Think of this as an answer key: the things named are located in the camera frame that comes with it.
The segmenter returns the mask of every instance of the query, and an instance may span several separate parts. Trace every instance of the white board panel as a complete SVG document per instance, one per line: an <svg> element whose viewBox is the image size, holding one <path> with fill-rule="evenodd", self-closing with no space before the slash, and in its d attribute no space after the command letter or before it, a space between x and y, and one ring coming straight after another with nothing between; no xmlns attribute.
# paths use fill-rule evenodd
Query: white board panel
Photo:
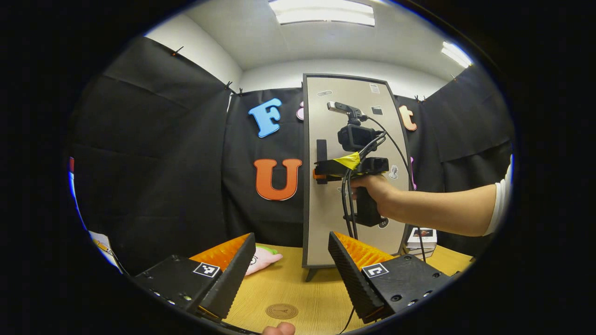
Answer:
<svg viewBox="0 0 596 335"><path fill-rule="evenodd" d="M308 132L308 199L305 199L305 267L334 266L327 250L329 232L338 231L348 235L343 206L340 181L319 185L312 177L316 162L316 141L327 140L327 158L339 158L350 154L344 151L337 140L337 132L347 125L347 116L327 109L329 101L347 104L359 108L363 113L381 123L409 160L404 140L404 130L399 119L393 96L382 81L347 79L334 75L305 75L305 131ZM373 114L372 107L380 107L382 115ZM362 126L381 130L373 121L362 122ZM389 138L371 152L368 157L386 157L389 166L398 167L397 179L387 180L400 190L408 190L408 172L403 160ZM392 255L399 253L405 225L390 220L389 224L365 227L357 225L359 240Z"/></svg>

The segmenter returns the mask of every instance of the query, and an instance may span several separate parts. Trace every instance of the fluorescent light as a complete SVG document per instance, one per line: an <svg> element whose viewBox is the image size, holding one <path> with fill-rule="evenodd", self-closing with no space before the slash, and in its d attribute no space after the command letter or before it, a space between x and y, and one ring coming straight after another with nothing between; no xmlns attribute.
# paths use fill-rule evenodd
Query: fluorescent light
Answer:
<svg viewBox="0 0 596 335"><path fill-rule="evenodd" d="M374 26L373 8L347 0L276 0L269 2L280 24L342 21Z"/></svg>
<svg viewBox="0 0 596 335"><path fill-rule="evenodd" d="M444 48L443 50L441 50L441 52L447 55L449 58L456 61L459 65L463 66L464 68L472 65L470 57L468 57L468 55L466 55L461 49L459 49L454 44L443 42L443 46Z"/></svg>

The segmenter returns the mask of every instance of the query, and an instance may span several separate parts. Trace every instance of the yellow tape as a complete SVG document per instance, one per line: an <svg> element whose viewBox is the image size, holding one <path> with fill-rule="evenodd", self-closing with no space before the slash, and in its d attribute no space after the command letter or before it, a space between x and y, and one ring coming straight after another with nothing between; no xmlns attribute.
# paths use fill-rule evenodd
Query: yellow tape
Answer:
<svg viewBox="0 0 596 335"><path fill-rule="evenodd" d="M336 158L334 159L334 161L340 163L341 165L347 167L350 170L354 170L360 164L360 154L353 153L347 156Z"/></svg>

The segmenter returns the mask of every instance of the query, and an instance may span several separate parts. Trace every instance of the wooden table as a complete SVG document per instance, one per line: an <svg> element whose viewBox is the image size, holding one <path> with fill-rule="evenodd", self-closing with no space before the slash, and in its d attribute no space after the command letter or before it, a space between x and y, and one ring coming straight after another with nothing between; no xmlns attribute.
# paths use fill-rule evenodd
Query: wooden table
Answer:
<svg viewBox="0 0 596 335"><path fill-rule="evenodd" d="M294 324L296 335L339 333L353 306L337 269L319 269L306 283L308 270L302 268L302 248L259 245L278 250L283 258L244 277L224 322L259 333L266 326L277 326L281 321ZM471 256L437 246L427 263L446 275L454 275L466 269L470 259ZM265 309L277 303L295 306L298 314L287 320L270 317ZM354 313L345 332L364 326Z"/></svg>

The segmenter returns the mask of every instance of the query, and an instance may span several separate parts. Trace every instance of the camera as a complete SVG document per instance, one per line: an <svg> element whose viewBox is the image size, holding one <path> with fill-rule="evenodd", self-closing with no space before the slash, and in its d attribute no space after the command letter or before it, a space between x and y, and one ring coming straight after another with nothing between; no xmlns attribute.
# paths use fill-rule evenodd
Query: camera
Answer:
<svg viewBox="0 0 596 335"><path fill-rule="evenodd" d="M360 151L375 139L376 133L373 128L349 124L337 132L337 140L344 151Z"/></svg>

